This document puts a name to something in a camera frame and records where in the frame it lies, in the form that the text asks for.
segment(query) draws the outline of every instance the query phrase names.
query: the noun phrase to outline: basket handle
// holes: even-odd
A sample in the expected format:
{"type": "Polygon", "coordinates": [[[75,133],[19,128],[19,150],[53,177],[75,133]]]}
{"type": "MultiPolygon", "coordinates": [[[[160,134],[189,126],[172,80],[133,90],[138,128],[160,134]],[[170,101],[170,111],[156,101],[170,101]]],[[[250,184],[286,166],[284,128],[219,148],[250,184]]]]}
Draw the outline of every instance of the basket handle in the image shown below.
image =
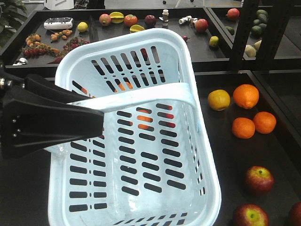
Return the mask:
{"type": "Polygon", "coordinates": [[[188,83],[184,82],[168,83],[143,89],[136,89],[120,94],[76,101],[69,104],[108,113],[163,99],[177,100],[185,102],[194,108],[196,107],[190,86],[188,83]]]}

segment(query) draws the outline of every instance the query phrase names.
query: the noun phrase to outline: small orange fruit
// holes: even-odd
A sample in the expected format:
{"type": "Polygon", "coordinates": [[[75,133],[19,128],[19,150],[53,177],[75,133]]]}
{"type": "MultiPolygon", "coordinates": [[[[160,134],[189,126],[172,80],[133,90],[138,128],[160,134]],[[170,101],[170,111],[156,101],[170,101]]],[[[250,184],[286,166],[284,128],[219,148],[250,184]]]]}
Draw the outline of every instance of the small orange fruit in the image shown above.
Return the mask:
{"type": "Polygon", "coordinates": [[[269,112],[258,112],[254,118],[255,130],[262,134],[271,133],[276,126],[276,118],[269,112]]]}
{"type": "Polygon", "coordinates": [[[239,107],[251,109],[259,100],[259,91],[253,85],[242,84],[234,90],[233,100],[239,107]]]}
{"type": "Polygon", "coordinates": [[[255,133],[255,125],[252,120],[239,117],[233,121],[232,133],[241,139],[249,139],[255,133]]]}
{"type": "MultiPolygon", "coordinates": [[[[146,110],[137,110],[137,111],[143,112],[143,113],[149,113],[149,112],[146,111],[146,110]]],[[[152,122],[152,118],[146,117],[146,116],[143,116],[143,115],[138,115],[138,116],[137,116],[137,119],[138,119],[138,120],[141,120],[141,121],[152,122]]],[[[148,126],[148,125],[145,125],[145,124],[139,124],[139,125],[138,125],[138,128],[140,128],[140,129],[148,129],[149,126],[148,126]]]]}

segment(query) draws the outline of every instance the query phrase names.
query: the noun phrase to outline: light blue basket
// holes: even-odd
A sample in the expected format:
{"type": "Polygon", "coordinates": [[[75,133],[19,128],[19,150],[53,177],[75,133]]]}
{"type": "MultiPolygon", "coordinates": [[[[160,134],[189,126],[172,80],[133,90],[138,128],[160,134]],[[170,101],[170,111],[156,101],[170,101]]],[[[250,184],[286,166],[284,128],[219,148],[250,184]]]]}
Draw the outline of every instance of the light blue basket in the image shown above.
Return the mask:
{"type": "Polygon", "coordinates": [[[178,34],[153,28],[78,47],[55,83],[96,97],[73,104],[105,115],[101,137],[50,148],[51,226],[215,222],[221,191],[178,34]]]}

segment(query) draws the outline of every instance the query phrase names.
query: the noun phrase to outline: lemon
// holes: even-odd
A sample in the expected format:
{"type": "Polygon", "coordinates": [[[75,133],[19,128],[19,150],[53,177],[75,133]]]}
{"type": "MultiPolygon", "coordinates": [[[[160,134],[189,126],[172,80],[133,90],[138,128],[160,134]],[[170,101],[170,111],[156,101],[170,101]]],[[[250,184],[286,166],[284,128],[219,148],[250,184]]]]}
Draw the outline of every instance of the lemon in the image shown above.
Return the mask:
{"type": "Polygon", "coordinates": [[[77,30],[79,32],[85,32],[88,29],[88,25],[85,22],[80,22],[79,25],[77,25],[77,30]]]}
{"type": "Polygon", "coordinates": [[[218,47],[219,38],[217,36],[212,36],[209,41],[209,46],[212,48],[218,47]]]}
{"type": "Polygon", "coordinates": [[[208,95],[208,103],[215,111],[225,110],[229,107],[230,102],[230,95],[223,89],[214,90],[208,95]]]}
{"type": "Polygon", "coordinates": [[[130,27],[130,33],[140,32],[140,31],[144,31],[144,30],[145,30],[145,28],[138,25],[138,24],[135,24],[135,25],[130,27]]]}

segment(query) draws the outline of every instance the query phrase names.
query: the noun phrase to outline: apple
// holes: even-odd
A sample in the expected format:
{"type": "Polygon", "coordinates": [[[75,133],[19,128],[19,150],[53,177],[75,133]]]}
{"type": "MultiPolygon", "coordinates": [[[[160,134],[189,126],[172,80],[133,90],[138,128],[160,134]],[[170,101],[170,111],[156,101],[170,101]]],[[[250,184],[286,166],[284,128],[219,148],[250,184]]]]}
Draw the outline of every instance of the apple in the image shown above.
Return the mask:
{"type": "Polygon", "coordinates": [[[268,193],[275,183],[272,173],[263,166],[252,166],[246,171],[246,187],[251,194],[260,196],[268,193]]]}
{"type": "Polygon", "coordinates": [[[157,19],[154,15],[147,15],[144,18],[144,22],[147,27],[154,27],[156,25],[157,19]]]}
{"type": "Polygon", "coordinates": [[[240,12],[237,8],[231,8],[228,10],[226,17],[228,20],[235,21],[239,18],[240,12]]]}
{"type": "Polygon", "coordinates": [[[104,27],[109,26],[111,24],[111,21],[112,21],[112,19],[109,14],[104,13],[104,14],[101,14],[99,17],[99,22],[104,27]]]}
{"type": "Polygon", "coordinates": [[[194,27],[196,28],[197,32],[205,32],[208,28],[209,24],[205,19],[199,19],[194,24],[194,27]]]}
{"type": "Polygon", "coordinates": [[[295,203],[288,213],[289,226],[301,225],[301,202],[295,203]]]}
{"type": "Polygon", "coordinates": [[[258,205],[243,204],[233,211],[234,226],[268,226],[269,217],[258,205]]]}

